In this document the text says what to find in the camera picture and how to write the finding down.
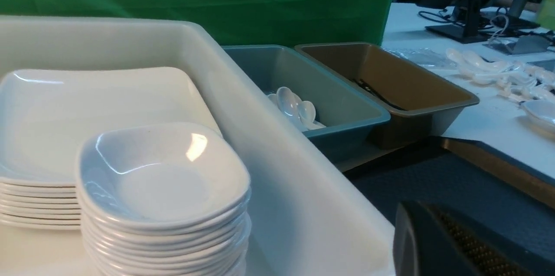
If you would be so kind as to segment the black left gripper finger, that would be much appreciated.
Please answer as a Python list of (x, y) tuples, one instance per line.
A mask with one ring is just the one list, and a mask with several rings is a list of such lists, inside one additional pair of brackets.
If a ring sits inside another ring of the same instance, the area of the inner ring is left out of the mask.
[(547, 260), (450, 207), (397, 205), (392, 248), (397, 276), (552, 276)]

